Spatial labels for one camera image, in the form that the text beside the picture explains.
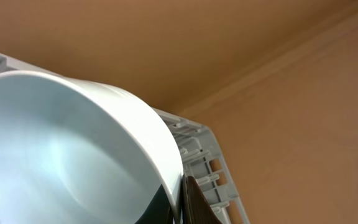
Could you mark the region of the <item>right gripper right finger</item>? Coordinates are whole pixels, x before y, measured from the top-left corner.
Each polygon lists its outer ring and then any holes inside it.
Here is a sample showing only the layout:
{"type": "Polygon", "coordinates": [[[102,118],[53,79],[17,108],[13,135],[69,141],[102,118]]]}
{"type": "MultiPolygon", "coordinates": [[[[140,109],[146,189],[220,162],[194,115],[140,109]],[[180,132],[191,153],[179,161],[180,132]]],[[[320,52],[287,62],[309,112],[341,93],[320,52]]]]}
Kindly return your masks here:
{"type": "Polygon", "coordinates": [[[184,224],[221,224],[193,176],[182,177],[184,224]]]}

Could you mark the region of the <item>mint green bowl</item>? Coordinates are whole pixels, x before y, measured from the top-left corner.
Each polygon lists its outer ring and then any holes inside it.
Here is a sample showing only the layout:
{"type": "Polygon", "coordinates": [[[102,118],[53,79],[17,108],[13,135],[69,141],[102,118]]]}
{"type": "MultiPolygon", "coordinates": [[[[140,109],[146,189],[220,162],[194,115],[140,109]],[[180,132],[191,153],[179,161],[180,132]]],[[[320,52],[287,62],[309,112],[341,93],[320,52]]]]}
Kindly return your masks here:
{"type": "Polygon", "coordinates": [[[179,223],[182,176],[168,127],[132,93],[0,73],[0,223],[135,223],[161,185],[179,223]]]}

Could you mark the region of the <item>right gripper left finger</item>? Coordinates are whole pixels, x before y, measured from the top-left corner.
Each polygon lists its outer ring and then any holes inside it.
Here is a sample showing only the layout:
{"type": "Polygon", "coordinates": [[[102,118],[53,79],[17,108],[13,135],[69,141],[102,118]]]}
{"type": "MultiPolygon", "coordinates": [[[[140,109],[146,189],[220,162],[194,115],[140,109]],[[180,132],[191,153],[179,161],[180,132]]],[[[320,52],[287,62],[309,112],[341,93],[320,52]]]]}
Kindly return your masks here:
{"type": "Polygon", "coordinates": [[[135,224],[173,224],[172,208],[163,185],[135,224]]]}

